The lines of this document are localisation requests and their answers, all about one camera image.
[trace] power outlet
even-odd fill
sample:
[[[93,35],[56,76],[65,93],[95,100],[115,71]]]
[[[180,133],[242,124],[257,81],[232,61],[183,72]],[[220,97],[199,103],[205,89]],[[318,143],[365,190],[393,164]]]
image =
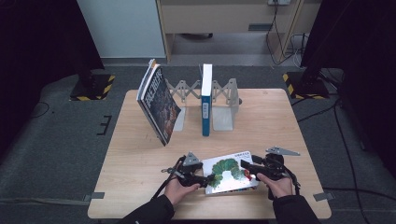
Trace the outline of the power outlet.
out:
[[[268,0],[268,5],[287,6],[290,5],[290,0]]]

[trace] blue book spine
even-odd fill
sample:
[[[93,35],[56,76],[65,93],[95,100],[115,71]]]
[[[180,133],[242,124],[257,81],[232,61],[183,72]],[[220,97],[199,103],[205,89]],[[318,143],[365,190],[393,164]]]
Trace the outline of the blue book spine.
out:
[[[211,96],[202,96],[202,135],[209,136],[210,134],[210,108],[212,107]]]
[[[210,134],[210,114],[212,110],[212,64],[204,63],[201,89],[202,135]]]

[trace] gray floor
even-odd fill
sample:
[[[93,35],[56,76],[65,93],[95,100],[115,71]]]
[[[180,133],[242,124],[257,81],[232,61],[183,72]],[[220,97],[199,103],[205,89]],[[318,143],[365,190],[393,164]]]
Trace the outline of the gray floor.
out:
[[[274,65],[264,42],[264,34],[217,35],[207,39],[199,35],[178,35],[172,60],[164,64],[170,82],[183,78],[194,81],[198,64],[213,63],[214,79],[219,82],[236,77],[239,88],[286,89],[281,75],[299,71],[294,63],[299,55]],[[296,39],[295,48],[300,48]],[[0,199],[66,199],[81,201],[94,191],[97,177],[114,130],[125,92],[136,89],[146,67],[142,63],[113,63],[106,71],[116,76],[109,95],[103,101],[70,102],[69,93],[77,76],[49,84],[42,91],[32,119],[26,123],[7,160],[0,167]],[[328,76],[341,77],[342,71],[324,70]],[[327,85],[330,92],[335,89]],[[326,100],[290,99],[297,120],[331,107],[337,96]],[[332,216],[325,224],[365,223],[354,189],[373,193],[359,194],[363,214],[370,223],[395,223],[396,180],[382,166],[374,152],[361,150],[347,113],[333,110],[300,121],[300,129],[311,154],[323,188],[335,196],[329,201]],[[112,116],[107,133],[101,123]],[[338,118],[346,142],[337,127]],[[87,216],[87,205],[50,205],[37,203],[1,203],[0,223],[96,223]],[[103,220],[102,223],[114,223]],[[222,221],[218,223],[236,223]],[[240,221],[237,223],[260,223]]]

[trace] book cover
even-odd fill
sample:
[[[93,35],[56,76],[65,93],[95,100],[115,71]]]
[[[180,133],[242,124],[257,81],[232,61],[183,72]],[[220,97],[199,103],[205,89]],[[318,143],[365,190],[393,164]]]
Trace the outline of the book cover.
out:
[[[241,160],[253,163],[249,151],[202,160],[204,176],[215,174],[215,179],[209,182],[205,194],[255,189],[259,181],[241,167]]]
[[[210,135],[210,114],[212,109],[212,64],[204,63],[201,88],[202,135]]]
[[[150,61],[142,79],[137,102],[142,108],[154,132],[166,146],[171,138],[180,108],[170,93],[161,66]]]

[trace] white cabinet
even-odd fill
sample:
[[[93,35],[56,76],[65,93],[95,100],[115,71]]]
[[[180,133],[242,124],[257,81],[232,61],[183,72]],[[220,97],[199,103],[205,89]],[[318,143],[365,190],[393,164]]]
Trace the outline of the white cabinet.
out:
[[[101,58],[165,58],[155,0],[78,0]]]

